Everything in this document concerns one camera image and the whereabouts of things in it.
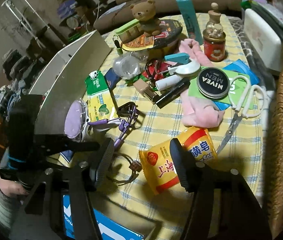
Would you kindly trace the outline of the person left hand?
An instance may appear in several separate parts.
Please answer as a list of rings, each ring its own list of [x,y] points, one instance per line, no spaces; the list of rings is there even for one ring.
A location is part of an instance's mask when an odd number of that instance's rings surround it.
[[[19,196],[27,196],[29,193],[24,187],[14,181],[5,180],[0,177],[0,190],[3,194],[10,198],[17,198]]]

